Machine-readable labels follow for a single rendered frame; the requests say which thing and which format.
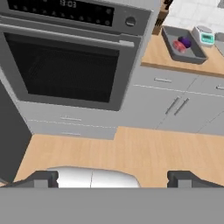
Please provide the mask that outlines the grey counter drawer front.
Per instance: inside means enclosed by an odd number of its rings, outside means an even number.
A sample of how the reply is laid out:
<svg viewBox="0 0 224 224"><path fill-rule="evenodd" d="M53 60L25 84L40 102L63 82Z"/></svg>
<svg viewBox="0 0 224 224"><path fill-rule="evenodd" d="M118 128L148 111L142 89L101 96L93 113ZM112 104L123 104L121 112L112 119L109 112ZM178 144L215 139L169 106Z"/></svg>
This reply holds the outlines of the grey counter drawer front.
<svg viewBox="0 0 224 224"><path fill-rule="evenodd" d="M142 87L186 91L197 77L197 74L141 66L136 70L132 83ZM154 81L154 78L172 80L172 83Z"/></svg>
<svg viewBox="0 0 224 224"><path fill-rule="evenodd" d="M224 96L224 90L216 89L218 85L224 87L224 78L199 75L187 91L205 95Z"/></svg>

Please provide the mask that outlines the grey built-in oven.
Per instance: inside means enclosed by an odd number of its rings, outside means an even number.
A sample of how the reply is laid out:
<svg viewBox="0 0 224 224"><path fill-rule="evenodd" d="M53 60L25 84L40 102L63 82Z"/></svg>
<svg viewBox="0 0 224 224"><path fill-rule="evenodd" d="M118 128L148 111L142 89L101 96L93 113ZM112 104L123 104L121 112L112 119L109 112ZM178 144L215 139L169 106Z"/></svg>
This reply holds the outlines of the grey built-in oven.
<svg viewBox="0 0 224 224"><path fill-rule="evenodd" d="M138 36L141 41L151 11L102 0L0 0L0 23L41 23L111 34ZM133 17L136 24L125 24Z"/></svg>

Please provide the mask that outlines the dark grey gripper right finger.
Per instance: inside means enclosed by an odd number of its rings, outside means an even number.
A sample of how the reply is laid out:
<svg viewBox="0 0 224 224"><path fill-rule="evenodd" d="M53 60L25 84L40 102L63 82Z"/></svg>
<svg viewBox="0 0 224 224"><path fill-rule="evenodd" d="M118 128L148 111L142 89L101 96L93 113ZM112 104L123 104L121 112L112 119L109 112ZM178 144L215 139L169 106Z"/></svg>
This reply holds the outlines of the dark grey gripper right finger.
<svg viewBox="0 0 224 224"><path fill-rule="evenodd" d="M206 187L220 187L216 183L201 179L193 174L191 171L168 171L168 187L176 188L206 188Z"/></svg>

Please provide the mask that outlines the grey drawer front under oven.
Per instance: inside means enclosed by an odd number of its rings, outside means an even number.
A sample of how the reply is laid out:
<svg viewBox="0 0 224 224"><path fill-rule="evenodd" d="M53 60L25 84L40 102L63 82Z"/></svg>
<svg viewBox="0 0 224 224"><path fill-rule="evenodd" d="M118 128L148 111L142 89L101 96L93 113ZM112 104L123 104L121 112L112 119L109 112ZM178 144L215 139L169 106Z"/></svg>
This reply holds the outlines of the grey drawer front under oven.
<svg viewBox="0 0 224 224"><path fill-rule="evenodd" d="M65 122L48 122L29 120L28 126L34 134L47 134L56 136L66 136L61 132L81 133L81 136L86 138L108 139L113 140L116 134L115 127L102 127L93 125L82 125Z"/></svg>
<svg viewBox="0 0 224 224"><path fill-rule="evenodd" d="M21 101L19 109L24 117L29 120L48 121L56 123L74 123L102 127L117 127L119 125L119 112L78 108L70 106L53 105L39 102ZM81 122L61 120L61 116L81 118Z"/></svg>

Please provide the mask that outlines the purple eggplant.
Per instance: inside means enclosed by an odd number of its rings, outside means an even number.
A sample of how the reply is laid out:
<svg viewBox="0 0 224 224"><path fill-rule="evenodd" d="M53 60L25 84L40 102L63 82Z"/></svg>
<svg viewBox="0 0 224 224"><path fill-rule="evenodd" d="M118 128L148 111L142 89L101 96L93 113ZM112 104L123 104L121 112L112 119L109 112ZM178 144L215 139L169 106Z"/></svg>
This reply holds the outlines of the purple eggplant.
<svg viewBox="0 0 224 224"><path fill-rule="evenodd" d="M179 37L178 41L181 42L185 48L190 48L192 46L191 40L187 37Z"/></svg>

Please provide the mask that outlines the white rounded object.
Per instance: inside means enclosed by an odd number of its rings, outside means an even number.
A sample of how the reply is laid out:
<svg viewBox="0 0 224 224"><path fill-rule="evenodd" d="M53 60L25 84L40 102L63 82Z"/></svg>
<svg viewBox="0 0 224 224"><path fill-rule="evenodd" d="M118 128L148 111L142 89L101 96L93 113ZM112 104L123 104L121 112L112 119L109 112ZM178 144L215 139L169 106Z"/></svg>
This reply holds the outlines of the white rounded object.
<svg viewBox="0 0 224 224"><path fill-rule="evenodd" d="M136 177L121 171L74 166L48 168L59 174L59 188L139 188Z"/></svg>

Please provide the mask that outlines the dark grey appliance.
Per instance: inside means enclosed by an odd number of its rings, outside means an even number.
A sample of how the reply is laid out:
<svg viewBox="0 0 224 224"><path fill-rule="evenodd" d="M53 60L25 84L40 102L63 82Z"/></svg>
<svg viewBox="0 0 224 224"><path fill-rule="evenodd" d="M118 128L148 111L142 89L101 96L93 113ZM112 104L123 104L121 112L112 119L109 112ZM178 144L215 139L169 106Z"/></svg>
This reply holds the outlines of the dark grey appliance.
<svg viewBox="0 0 224 224"><path fill-rule="evenodd" d="M12 183L32 133L0 81L0 182Z"/></svg>

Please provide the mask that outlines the round grey oven knob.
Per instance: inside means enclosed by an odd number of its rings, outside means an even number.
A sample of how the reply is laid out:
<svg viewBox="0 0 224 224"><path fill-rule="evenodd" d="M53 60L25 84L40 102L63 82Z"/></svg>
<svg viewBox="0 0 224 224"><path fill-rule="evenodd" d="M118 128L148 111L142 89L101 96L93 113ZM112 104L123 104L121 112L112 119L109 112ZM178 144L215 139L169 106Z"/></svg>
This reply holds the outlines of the round grey oven knob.
<svg viewBox="0 0 224 224"><path fill-rule="evenodd" d="M136 24L136 20L133 17L127 17L125 20L125 24L129 27L133 27Z"/></svg>

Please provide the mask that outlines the grey tupperware tray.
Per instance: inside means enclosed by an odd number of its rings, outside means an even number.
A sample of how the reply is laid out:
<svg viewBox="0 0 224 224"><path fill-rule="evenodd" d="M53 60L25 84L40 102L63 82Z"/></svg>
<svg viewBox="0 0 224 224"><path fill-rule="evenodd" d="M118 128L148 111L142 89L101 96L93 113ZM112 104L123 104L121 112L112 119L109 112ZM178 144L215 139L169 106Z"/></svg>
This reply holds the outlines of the grey tupperware tray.
<svg viewBox="0 0 224 224"><path fill-rule="evenodd" d="M206 53L197 43L190 31L177 27L164 26L161 35L173 60L198 65L203 64L207 60ZM179 37L188 38L192 42L192 45L187 48L185 52L179 52L173 46L173 41L177 40Z"/></svg>
<svg viewBox="0 0 224 224"><path fill-rule="evenodd" d="M214 37L215 37L214 44L216 48L219 50L220 54L224 57L224 33L217 32Z"/></svg>

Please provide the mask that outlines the white kitchen scale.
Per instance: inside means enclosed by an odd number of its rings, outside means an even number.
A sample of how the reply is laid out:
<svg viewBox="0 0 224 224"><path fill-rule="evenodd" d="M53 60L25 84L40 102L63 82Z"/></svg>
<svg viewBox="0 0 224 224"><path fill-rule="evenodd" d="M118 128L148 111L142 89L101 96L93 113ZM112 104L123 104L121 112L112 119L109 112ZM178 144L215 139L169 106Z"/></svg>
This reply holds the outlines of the white kitchen scale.
<svg viewBox="0 0 224 224"><path fill-rule="evenodd" d="M192 35L201 46L212 47L214 45L214 33L210 28L204 25L194 26Z"/></svg>

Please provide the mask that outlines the oven door with dark window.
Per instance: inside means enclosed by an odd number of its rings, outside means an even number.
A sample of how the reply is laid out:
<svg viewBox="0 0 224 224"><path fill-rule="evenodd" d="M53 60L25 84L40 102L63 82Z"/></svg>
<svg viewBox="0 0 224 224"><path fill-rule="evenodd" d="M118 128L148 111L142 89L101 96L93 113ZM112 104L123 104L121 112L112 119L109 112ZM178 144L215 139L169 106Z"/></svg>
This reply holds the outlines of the oven door with dark window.
<svg viewBox="0 0 224 224"><path fill-rule="evenodd" d="M0 67L21 102L112 111L121 108L141 41L138 36L41 23L0 24L133 42L131 48L0 28Z"/></svg>

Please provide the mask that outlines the wooden knife block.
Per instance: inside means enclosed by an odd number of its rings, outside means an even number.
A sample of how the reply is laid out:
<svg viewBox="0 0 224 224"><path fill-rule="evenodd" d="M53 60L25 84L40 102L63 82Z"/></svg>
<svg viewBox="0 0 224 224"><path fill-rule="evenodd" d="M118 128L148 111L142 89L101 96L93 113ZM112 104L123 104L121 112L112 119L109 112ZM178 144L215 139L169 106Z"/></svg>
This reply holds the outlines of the wooden knife block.
<svg viewBox="0 0 224 224"><path fill-rule="evenodd" d="M173 0L161 0L160 11L158 13L157 20L152 31L153 35L158 35L160 33L162 24L169 14L169 8L172 5L172 2Z"/></svg>

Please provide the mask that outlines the grey cupboard door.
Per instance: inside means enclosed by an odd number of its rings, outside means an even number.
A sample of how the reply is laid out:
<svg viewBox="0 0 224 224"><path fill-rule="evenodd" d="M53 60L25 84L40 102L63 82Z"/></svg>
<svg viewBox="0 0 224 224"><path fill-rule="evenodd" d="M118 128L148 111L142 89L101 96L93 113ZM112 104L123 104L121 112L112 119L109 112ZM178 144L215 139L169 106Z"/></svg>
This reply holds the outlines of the grey cupboard door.
<svg viewBox="0 0 224 224"><path fill-rule="evenodd" d="M224 136L224 111L201 128L199 133Z"/></svg>
<svg viewBox="0 0 224 224"><path fill-rule="evenodd" d="M183 101L189 102L174 115ZM207 122L224 110L224 97L210 94L184 93L165 119L157 126L158 130L197 133Z"/></svg>
<svg viewBox="0 0 224 224"><path fill-rule="evenodd" d="M183 91L133 85L119 111L119 126L155 129L166 117L166 110Z"/></svg>

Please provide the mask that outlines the red steak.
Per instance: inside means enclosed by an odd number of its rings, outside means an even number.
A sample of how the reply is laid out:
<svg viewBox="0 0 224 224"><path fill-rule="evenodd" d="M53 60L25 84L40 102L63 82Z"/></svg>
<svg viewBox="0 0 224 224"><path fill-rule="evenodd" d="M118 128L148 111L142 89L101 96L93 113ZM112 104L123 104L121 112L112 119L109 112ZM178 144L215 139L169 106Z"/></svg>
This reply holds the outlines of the red steak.
<svg viewBox="0 0 224 224"><path fill-rule="evenodd" d="M179 42L178 40L174 40L172 42L172 46L177 50L179 51L180 53L185 53L186 52L186 47L181 43Z"/></svg>

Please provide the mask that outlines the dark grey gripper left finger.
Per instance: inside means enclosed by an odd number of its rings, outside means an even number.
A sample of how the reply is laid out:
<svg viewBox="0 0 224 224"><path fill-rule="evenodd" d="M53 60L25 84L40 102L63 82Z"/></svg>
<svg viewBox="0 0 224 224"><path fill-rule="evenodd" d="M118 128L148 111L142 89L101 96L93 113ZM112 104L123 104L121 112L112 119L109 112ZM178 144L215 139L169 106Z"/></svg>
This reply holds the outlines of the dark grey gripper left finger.
<svg viewBox="0 0 224 224"><path fill-rule="evenodd" d="M35 171L26 179L5 185L5 187L22 187L22 188L58 188L57 171Z"/></svg>

